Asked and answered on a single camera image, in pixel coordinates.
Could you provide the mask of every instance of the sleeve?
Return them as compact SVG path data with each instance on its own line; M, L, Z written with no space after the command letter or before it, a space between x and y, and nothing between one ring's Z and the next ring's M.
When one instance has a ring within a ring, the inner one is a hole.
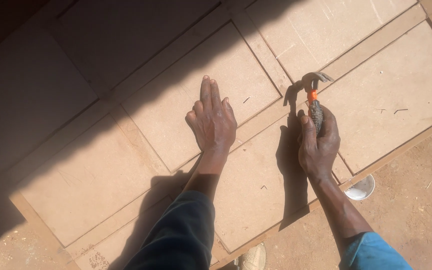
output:
M411 270L403 256L375 232L362 233L349 245L339 263L341 270Z
M215 209L206 195L181 193L153 226L124 270L209 269Z

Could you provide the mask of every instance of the hammer head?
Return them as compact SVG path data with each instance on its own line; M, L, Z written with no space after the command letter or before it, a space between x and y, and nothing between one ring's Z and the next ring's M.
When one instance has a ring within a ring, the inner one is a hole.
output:
M334 79L323 72L309 72L308 74L303 76L301 81L304 87L304 91L306 91L306 93L309 93L311 92L311 90L318 89L319 81L323 83L326 83L327 81L334 82Z

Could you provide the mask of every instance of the light blue sleeve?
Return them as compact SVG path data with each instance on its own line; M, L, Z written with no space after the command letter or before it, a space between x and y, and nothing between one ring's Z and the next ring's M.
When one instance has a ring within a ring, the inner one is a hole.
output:
M341 270L411 270L403 256L388 245L379 234L365 232L344 252Z

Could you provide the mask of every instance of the left hand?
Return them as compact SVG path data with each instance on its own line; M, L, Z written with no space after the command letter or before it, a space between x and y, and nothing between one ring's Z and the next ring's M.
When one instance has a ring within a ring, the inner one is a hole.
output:
M194 103L193 110L186 117L196 133L201 150L229 153L236 139L238 124L229 98L221 101L216 80L210 80L207 75L203 77L201 100Z

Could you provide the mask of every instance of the finger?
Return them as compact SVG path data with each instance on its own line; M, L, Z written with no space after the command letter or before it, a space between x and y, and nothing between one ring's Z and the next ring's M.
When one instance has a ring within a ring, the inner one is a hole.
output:
M204 110L212 110L211 106L211 86L209 85L209 76L204 75L201 82L201 101Z
M320 131L321 137L339 136L336 117L327 107L321 105L321 109L323 117Z
M316 148L316 126L309 116L301 117L302 144L305 147Z
M189 123L191 123L192 126L196 125L196 112L194 110L189 111L186 114L186 118L188 119Z
M238 123L236 122L236 117L234 117L233 107L231 107L230 104L230 98L225 97L221 103L223 104L223 111L227 117L237 125Z
M216 80L210 80L209 85L211 86L211 104L213 105L213 110L221 110L221 97L219 96L219 87Z
M194 112L196 113L196 115L201 115L203 113L203 103L198 100L194 103Z

